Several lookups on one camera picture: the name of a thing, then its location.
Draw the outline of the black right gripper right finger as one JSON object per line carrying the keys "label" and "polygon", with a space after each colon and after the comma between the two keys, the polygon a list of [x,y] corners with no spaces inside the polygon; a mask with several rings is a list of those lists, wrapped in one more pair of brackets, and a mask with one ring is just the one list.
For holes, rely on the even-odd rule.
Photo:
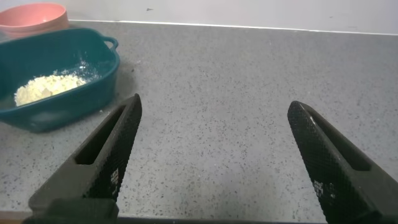
{"label": "black right gripper right finger", "polygon": [[397,181],[312,107],[287,118],[328,223],[397,224]]}

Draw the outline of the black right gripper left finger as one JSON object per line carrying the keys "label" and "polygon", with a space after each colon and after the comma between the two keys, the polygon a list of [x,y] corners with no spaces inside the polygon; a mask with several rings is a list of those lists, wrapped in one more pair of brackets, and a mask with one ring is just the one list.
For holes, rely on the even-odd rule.
{"label": "black right gripper left finger", "polygon": [[29,208],[40,213],[61,198],[117,201],[141,116],[138,94],[119,104],[31,196]]}

